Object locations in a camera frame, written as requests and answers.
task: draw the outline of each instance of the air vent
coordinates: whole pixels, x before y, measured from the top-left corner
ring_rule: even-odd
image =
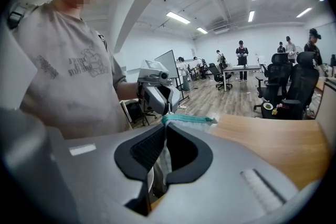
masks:
[[[218,27],[214,29],[214,33],[216,35],[221,34],[221,33],[225,33],[228,32],[230,30],[230,28],[228,28],[227,26],[222,26],[222,27]]]

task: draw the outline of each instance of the black shirt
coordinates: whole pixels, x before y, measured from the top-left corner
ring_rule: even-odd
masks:
[[[278,48],[278,53],[279,53],[279,54],[282,54],[282,53],[284,53],[284,52],[286,52],[285,47],[283,47],[283,46],[279,46],[279,48]]]
[[[311,42],[308,42],[305,44],[304,50],[315,52],[314,60],[316,61],[317,65],[320,66],[321,64],[323,64],[320,50],[316,45],[313,45]]]
[[[238,48],[236,49],[236,54],[248,54],[248,49],[247,49],[246,47],[244,47],[244,48],[240,48],[240,47],[238,47]],[[239,64],[239,65],[246,65],[246,63],[247,63],[247,58],[246,58],[246,56],[240,56],[240,57],[238,58],[238,64]]]

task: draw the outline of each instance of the gray t-shirt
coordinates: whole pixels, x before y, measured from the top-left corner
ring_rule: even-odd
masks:
[[[286,52],[288,53],[288,59],[295,59],[296,47],[293,43],[292,44],[287,43]]]
[[[38,69],[23,111],[65,139],[130,128],[115,91],[125,75],[97,31],[43,4],[25,14],[13,35]]]

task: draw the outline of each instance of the wooden floor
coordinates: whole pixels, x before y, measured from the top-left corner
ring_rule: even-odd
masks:
[[[259,117],[261,116],[260,108],[253,111],[255,104],[261,104],[262,100],[258,98],[257,84],[258,81],[255,78],[257,73],[248,73],[247,82],[239,82],[236,80],[239,74],[234,74],[230,83],[233,84],[233,88],[225,92],[224,87],[217,90],[215,85],[216,81],[213,80],[213,76],[210,75],[210,79],[195,81],[194,89],[193,83],[190,82],[190,91],[184,92],[184,96],[189,95],[189,99],[185,99],[181,102],[181,105],[187,105],[187,110],[178,109],[175,113],[185,114],[186,111],[194,116],[208,116],[209,118],[215,118],[218,120],[222,114],[239,115],[246,117]],[[310,108],[316,112],[320,103],[321,97],[314,94]],[[158,115],[157,119],[148,116],[147,119],[152,124],[158,124],[162,118]],[[132,123],[132,127],[142,127],[142,122],[137,121],[136,124]]]

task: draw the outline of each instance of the man's arm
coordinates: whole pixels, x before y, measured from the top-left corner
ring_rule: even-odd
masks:
[[[138,83],[126,82],[126,76],[113,56],[110,56],[113,77],[113,87],[119,100],[138,98]]]
[[[116,93],[119,100],[130,100],[138,98],[138,83],[120,82]]]

